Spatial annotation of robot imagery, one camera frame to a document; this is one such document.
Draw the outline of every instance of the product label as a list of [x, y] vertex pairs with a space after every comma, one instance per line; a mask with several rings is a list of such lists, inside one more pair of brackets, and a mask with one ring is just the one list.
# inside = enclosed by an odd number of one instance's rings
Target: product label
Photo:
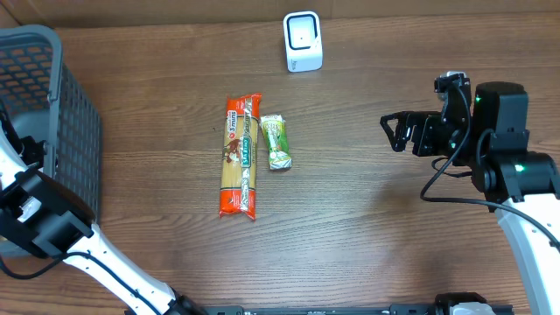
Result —
[[229, 110], [227, 112], [227, 133], [230, 139], [235, 139], [235, 131], [237, 130], [237, 112]]
[[243, 136], [243, 146], [241, 150], [241, 167], [251, 167], [251, 146], [253, 142], [250, 136]]

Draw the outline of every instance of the wire basket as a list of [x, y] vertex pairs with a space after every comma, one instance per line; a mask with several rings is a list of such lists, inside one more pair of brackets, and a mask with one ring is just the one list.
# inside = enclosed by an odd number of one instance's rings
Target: wire basket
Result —
[[[0, 113], [19, 137], [45, 140], [43, 173], [80, 196], [98, 221], [102, 123], [64, 65], [53, 30], [41, 25], [0, 30]], [[0, 254], [24, 253], [0, 241]]]

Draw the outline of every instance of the spaghetti package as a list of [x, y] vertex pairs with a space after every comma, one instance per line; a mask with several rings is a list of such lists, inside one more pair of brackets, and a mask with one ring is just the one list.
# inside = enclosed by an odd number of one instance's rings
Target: spaghetti package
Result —
[[245, 213], [256, 218], [256, 139], [261, 94], [227, 99], [221, 154], [220, 217]]

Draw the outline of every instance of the white device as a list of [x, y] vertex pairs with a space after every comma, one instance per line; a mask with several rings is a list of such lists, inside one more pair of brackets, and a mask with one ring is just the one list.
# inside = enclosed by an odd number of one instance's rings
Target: white device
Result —
[[315, 12], [288, 14], [283, 19], [283, 38], [290, 72], [317, 70], [323, 66], [321, 27]]

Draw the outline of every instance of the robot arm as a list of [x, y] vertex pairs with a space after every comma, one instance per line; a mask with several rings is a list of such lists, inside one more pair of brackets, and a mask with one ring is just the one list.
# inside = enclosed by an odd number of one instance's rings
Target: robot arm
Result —
[[[548, 155], [527, 150], [527, 93], [514, 83], [480, 84], [471, 116], [465, 73], [436, 78], [435, 91], [444, 101], [441, 113], [408, 111], [381, 118], [393, 150], [404, 151], [412, 141], [414, 155], [446, 156], [448, 162], [420, 197], [488, 206], [512, 247], [531, 311], [560, 313], [560, 176]], [[388, 125], [393, 119], [398, 121], [395, 132]], [[471, 168], [472, 183], [486, 200], [425, 196], [451, 164]]]
[[[40, 208], [24, 216], [21, 205], [37, 201]], [[15, 175], [0, 195], [0, 231], [11, 242], [54, 262], [30, 276], [3, 271], [16, 278], [36, 277], [60, 262], [73, 265], [104, 285], [136, 315], [205, 315], [195, 303], [149, 276], [121, 253], [92, 223], [91, 210], [75, 195], [35, 169]]]

